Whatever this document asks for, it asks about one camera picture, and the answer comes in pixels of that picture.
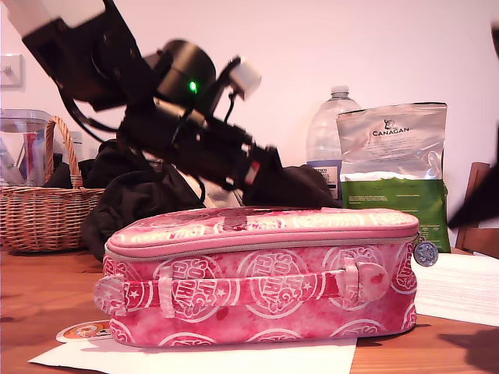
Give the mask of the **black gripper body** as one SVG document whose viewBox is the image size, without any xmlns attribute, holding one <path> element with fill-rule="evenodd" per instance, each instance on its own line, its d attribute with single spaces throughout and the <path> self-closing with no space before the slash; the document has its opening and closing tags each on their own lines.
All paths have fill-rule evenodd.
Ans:
<svg viewBox="0 0 499 374">
<path fill-rule="evenodd" d="M 263 177 L 281 172 L 276 148 L 261 148 L 244 129 L 214 117 L 180 120 L 172 139 L 171 162 L 180 171 L 223 189 L 251 189 Z"/>
</svg>

